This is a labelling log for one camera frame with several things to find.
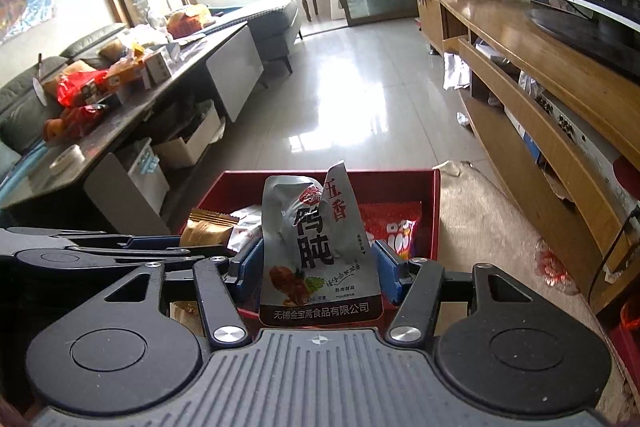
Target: wooden drawer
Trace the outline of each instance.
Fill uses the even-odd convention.
[[[615,211],[617,203],[602,176],[551,117],[507,74],[468,42],[461,39],[458,47],[460,57],[509,108],[540,148],[575,201],[600,251],[606,253],[622,226],[622,220]],[[631,246],[631,240],[623,234],[607,262],[610,270],[623,267]]]
[[[418,13],[420,14],[420,25],[422,34],[437,49],[443,53],[442,40],[444,33],[442,30],[442,10],[438,0],[418,0]]]

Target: roll of tape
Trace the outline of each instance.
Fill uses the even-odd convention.
[[[60,174],[63,170],[76,162],[84,161],[84,155],[78,145],[72,145],[65,152],[61,153],[49,166],[52,174]]]

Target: red tray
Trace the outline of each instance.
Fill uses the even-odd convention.
[[[326,171],[225,171],[198,205],[205,210],[231,213],[251,204],[262,204],[264,182],[269,176],[288,174],[308,176],[322,185]],[[440,171],[348,171],[349,181],[358,203],[422,203],[422,219],[415,233],[417,257],[437,259],[440,227]],[[255,335],[261,323],[254,312],[239,309],[250,333]],[[375,326],[382,333],[396,313],[396,307],[385,302],[385,312],[376,321],[359,323],[359,327]]]

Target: black cable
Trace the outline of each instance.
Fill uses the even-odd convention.
[[[632,217],[638,217],[638,216],[640,216],[640,208],[638,208],[636,206],[636,208],[634,208],[633,211],[631,211],[631,214],[629,214],[626,217],[625,222],[622,223],[622,227],[620,227],[620,231],[618,232],[618,235],[613,240],[613,243],[611,243],[611,246],[609,247],[609,250],[607,250],[607,253],[602,258],[602,262],[598,266],[598,269],[596,270],[596,273],[593,274],[593,279],[591,279],[591,285],[589,286],[589,293],[587,293],[587,304],[591,305],[591,293],[593,292],[593,287],[596,284],[596,280],[598,280],[598,275],[600,275],[600,272],[602,271],[602,269],[604,268],[605,264],[609,260],[609,257],[611,256],[611,252],[613,252],[613,249],[616,247],[618,241],[620,240],[620,237],[622,237],[622,233],[625,231],[626,224],[629,222],[629,220]]]

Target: white snack wrapper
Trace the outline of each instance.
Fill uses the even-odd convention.
[[[264,272],[260,320],[325,326],[382,314],[378,268],[340,162],[324,187],[305,176],[271,176],[262,195]]]

